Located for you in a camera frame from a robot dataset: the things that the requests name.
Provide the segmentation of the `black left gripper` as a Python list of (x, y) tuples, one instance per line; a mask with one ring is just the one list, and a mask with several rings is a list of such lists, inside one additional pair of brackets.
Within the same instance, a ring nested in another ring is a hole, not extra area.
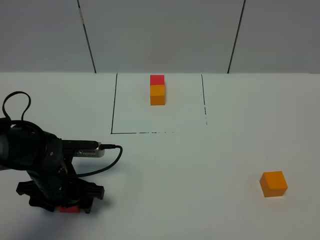
[(57, 207), (79, 206), (86, 214), (91, 212), (94, 199), (104, 199), (104, 187), (79, 177), (66, 177), (76, 171), (69, 160), (58, 168), (62, 176), (35, 171), (27, 172), (30, 181), (19, 182), (16, 192), (30, 197), (29, 205), (54, 212)]

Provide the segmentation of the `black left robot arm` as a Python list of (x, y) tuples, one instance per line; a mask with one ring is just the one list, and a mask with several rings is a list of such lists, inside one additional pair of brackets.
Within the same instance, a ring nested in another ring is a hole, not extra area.
[(19, 182), (16, 192), (29, 196), (30, 206), (50, 212), (75, 207), (88, 214), (105, 190), (78, 177), (72, 160), (98, 147), (97, 141), (62, 140), (29, 124), (16, 124), (0, 131), (0, 164), (28, 173), (31, 180)]

